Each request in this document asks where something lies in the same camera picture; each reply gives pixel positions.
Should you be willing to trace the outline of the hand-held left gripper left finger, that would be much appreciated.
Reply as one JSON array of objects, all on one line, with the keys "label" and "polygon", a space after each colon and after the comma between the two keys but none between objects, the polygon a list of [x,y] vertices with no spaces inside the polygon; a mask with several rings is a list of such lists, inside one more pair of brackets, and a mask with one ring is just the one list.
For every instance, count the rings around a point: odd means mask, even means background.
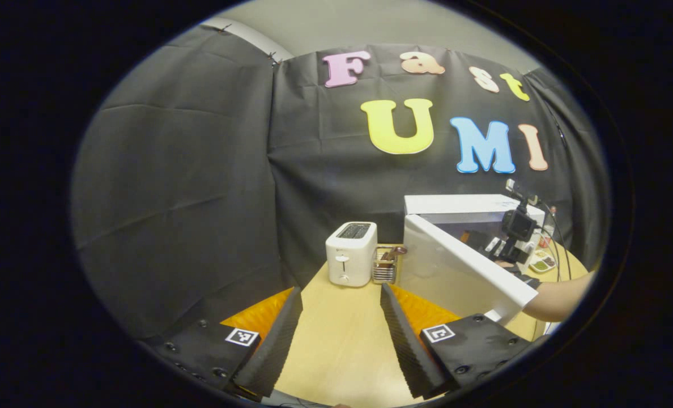
[{"label": "hand-held left gripper left finger", "polygon": [[144,346],[207,390],[262,400],[280,378],[302,312],[299,287],[235,313],[202,300]]}]

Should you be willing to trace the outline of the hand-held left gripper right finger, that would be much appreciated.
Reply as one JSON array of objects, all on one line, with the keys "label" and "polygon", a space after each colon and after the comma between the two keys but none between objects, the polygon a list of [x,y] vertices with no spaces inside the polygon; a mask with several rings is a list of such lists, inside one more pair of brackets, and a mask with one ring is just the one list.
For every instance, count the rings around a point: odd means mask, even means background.
[{"label": "hand-held left gripper right finger", "polygon": [[484,313],[458,317],[393,284],[381,285],[380,306],[412,397],[474,388],[533,347]]}]

